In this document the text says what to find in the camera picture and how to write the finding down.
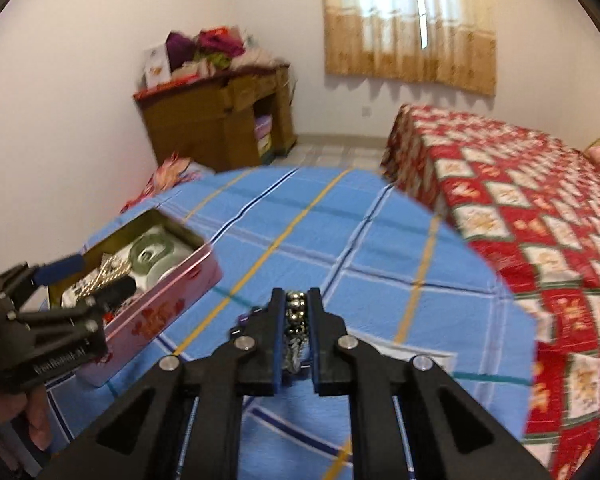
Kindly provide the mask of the person's left hand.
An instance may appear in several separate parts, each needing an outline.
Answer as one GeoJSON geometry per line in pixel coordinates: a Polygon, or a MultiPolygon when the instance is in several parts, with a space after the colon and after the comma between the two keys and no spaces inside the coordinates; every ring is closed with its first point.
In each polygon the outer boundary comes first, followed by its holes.
{"type": "Polygon", "coordinates": [[[11,422],[21,413],[26,414],[29,437],[41,451],[50,447],[50,406],[44,386],[33,388],[28,393],[0,392],[0,426],[11,422]]]}

